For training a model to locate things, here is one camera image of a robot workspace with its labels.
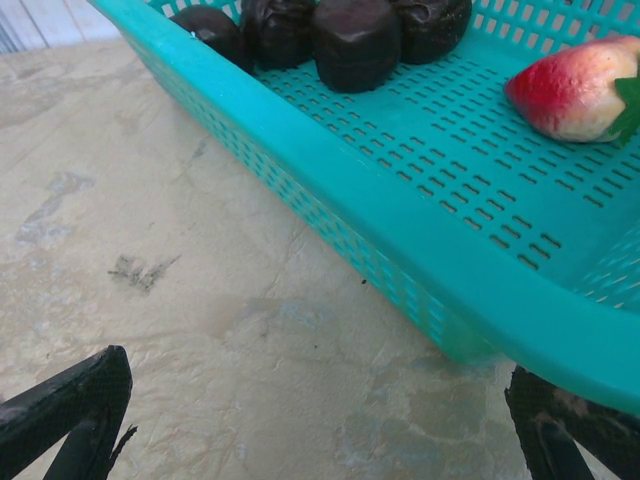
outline chocolate-covered sweet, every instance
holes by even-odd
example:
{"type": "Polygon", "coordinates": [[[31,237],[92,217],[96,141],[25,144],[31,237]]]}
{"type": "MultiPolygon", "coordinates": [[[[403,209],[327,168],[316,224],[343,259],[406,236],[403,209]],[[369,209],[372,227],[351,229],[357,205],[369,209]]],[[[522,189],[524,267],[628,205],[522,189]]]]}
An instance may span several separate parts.
{"type": "Polygon", "coordinates": [[[400,19],[388,0],[321,0],[312,27],[318,76],[334,91],[373,90],[400,61],[400,19]]]}
{"type": "Polygon", "coordinates": [[[425,64],[450,53],[464,36],[471,0],[390,0],[402,21],[403,63],[425,64]]]}
{"type": "Polygon", "coordinates": [[[171,20],[247,73],[253,73],[253,61],[248,55],[242,32],[222,10],[207,5],[191,5],[180,10],[171,20]]]}
{"type": "Polygon", "coordinates": [[[242,0],[240,29],[264,70],[293,68],[311,59],[314,0],[242,0]]]}

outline stone table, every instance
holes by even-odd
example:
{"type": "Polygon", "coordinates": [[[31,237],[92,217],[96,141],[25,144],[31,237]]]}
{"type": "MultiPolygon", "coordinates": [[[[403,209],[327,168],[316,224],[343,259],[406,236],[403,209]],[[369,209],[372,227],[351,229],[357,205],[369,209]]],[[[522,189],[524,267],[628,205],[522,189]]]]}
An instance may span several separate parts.
{"type": "Polygon", "coordinates": [[[513,365],[448,362],[124,42],[0,57],[0,105],[0,395],[123,345],[111,479],[530,478],[513,365]]]}

